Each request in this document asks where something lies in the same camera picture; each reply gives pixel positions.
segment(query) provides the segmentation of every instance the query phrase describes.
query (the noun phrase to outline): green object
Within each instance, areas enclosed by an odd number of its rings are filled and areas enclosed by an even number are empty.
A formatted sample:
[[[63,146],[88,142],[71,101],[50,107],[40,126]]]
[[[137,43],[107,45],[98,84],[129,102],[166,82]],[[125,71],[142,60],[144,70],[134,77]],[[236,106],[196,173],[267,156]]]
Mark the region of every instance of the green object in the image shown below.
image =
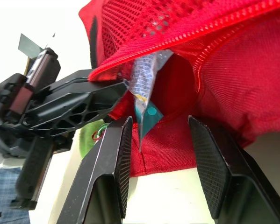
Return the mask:
[[[79,152],[82,158],[84,158],[91,148],[93,148],[95,141],[92,139],[92,135],[104,124],[103,120],[98,120],[84,126],[80,130],[79,134]]]

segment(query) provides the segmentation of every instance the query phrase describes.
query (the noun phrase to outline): zipper teeth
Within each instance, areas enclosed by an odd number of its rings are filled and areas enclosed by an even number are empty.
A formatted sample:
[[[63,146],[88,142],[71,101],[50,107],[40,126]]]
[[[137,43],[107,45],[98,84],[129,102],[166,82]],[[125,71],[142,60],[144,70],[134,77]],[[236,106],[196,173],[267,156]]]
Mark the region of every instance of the zipper teeth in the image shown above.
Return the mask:
[[[194,36],[201,36],[201,35],[208,34],[210,32],[218,30],[220,28],[233,25],[233,24],[243,21],[249,17],[263,14],[265,12],[271,11],[278,7],[280,7],[280,0],[264,0],[257,4],[254,4],[252,6],[245,7],[243,9],[238,10],[234,13],[231,13],[227,16],[214,20],[213,22],[209,23],[208,25],[204,25],[204,26],[200,27],[200,29],[193,30],[193,31],[187,32],[187,33],[183,33],[179,36],[168,39],[160,44],[154,45],[145,50],[141,50],[134,54],[124,56],[122,58],[108,62],[105,65],[102,65],[98,69],[94,70],[93,73],[91,75],[89,75],[88,81],[90,81],[90,79],[92,79],[92,78],[95,78],[99,73],[101,73],[111,67],[114,67],[118,64],[127,62],[127,61],[135,59],[137,57],[141,57],[143,55],[149,54],[149,53],[157,51],[157,50],[165,49],[170,46],[186,42],[189,39],[193,38]],[[112,79],[116,79],[116,74],[112,75]]]
[[[197,56],[195,63],[193,65],[193,70],[196,77],[195,82],[195,89],[197,92],[200,91],[201,88],[201,69],[208,59],[209,55],[223,42],[225,42],[227,39],[231,38],[236,32],[240,31],[242,28],[244,28],[244,24],[239,24],[238,26],[234,27],[233,29],[229,30],[228,33],[225,33],[221,35],[220,37],[216,38],[214,41],[212,41],[200,54]]]

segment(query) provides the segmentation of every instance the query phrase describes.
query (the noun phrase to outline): zipper opening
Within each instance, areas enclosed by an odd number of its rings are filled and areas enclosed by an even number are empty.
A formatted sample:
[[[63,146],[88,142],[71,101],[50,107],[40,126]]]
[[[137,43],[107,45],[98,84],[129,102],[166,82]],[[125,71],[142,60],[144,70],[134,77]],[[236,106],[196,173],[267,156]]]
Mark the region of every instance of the zipper opening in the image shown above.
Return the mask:
[[[108,63],[98,67],[96,70],[94,70],[92,72],[92,74],[89,75],[88,81],[90,81],[90,79],[92,79],[92,78],[97,77],[99,75],[99,73],[106,71],[106,70],[110,69],[111,67],[117,66],[119,64],[128,62],[137,57],[141,57],[143,55],[146,55],[146,54],[158,51],[158,50],[166,49],[171,46],[187,42],[193,38],[197,38],[201,35],[206,35],[210,32],[214,32],[214,31],[222,29],[224,27],[234,25],[236,23],[242,22],[251,17],[255,17],[258,15],[264,14],[266,12],[272,11],[279,7],[280,7],[280,0],[264,0],[259,3],[254,4],[254,5],[251,5],[249,7],[245,7],[234,13],[231,13],[229,15],[216,19],[213,22],[210,22],[209,24],[200,27],[199,29],[188,31],[187,33],[180,34],[179,36],[165,40],[157,45],[153,45],[149,48],[138,51],[134,54],[130,54],[130,55],[124,56],[120,59],[116,59],[114,61],[108,62]],[[116,79],[116,74],[112,74],[112,79]]]
[[[105,65],[102,65],[98,69],[93,71],[93,73],[88,77],[88,81],[90,81],[90,78],[95,78],[101,72],[106,71],[107,69],[115,67],[119,64],[128,62],[130,60],[133,60],[135,58],[141,57],[143,55],[146,55],[146,54],[158,51],[158,50],[167,49],[169,47],[172,47],[172,46],[175,46],[175,45],[178,45],[181,43],[185,43],[185,42],[193,39],[193,37],[196,38],[201,35],[205,35],[210,32],[214,32],[216,30],[222,29],[224,27],[235,25],[237,23],[247,20],[248,18],[252,18],[252,17],[264,14],[269,11],[273,11],[274,9],[277,9],[277,8],[280,8],[280,0],[265,0],[265,1],[261,1],[257,4],[254,4],[252,6],[245,7],[244,9],[238,10],[232,14],[219,18],[219,19],[215,20],[214,22],[211,22],[208,25],[201,27],[200,29],[197,29],[192,32],[187,32],[186,34],[184,33],[183,35],[176,36],[170,40],[166,40],[153,47],[147,48],[145,50],[136,52],[134,54],[125,56],[123,58],[114,60]],[[199,97],[199,92],[201,90],[201,69],[202,69],[204,63],[206,62],[206,60],[209,58],[211,53],[217,47],[219,47],[227,39],[231,38],[238,31],[245,28],[246,25],[247,24],[239,24],[238,26],[235,26],[233,29],[231,29],[227,33],[220,35],[218,38],[216,38],[211,43],[209,43],[209,45],[197,56],[197,59],[195,60],[195,63],[193,64],[193,70],[194,70],[194,75],[195,75],[195,80],[196,80],[195,81],[195,90],[197,92],[197,97]],[[113,72],[112,78],[116,79],[117,74]],[[159,122],[166,122],[166,121],[171,120],[170,118],[174,117],[173,116],[174,114],[176,115],[177,113],[170,114],[169,118],[167,118],[165,120],[161,120]],[[119,118],[119,117],[113,116],[111,114],[109,116],[113,119]],[[138,128],[137,123],[133,124],[133,128]]]

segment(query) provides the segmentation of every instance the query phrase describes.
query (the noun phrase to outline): black plastic bracket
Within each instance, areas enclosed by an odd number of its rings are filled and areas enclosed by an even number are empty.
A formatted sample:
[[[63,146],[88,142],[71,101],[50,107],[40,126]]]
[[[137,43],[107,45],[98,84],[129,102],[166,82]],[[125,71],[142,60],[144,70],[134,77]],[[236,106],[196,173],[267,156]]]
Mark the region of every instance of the black plastic bracket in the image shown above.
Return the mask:
[[[121,224],[129,190],[132,118],[113,121],[82,160],[58,224]]]
[[[255,160],[213,120],[189,117],[198,174],[217,224],[280,224],[280,197]]]

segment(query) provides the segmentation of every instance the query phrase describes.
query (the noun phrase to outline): red bag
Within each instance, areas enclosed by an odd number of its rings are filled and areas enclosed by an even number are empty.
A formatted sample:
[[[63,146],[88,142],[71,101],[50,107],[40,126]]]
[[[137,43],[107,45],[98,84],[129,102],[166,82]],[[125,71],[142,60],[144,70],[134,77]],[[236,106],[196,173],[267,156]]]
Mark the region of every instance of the red bag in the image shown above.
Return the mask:
[[[280,131],[280,0],[92,0],[79,15],[88,36],[98,24],[89,81],[129,79],[133,59],[174,52],[151,97],[164,118],[141,153],[134,124],[131,176],[195,167],[188,115],[226,124],[243,147]],[[111,114],[126,115],[131,93]]]

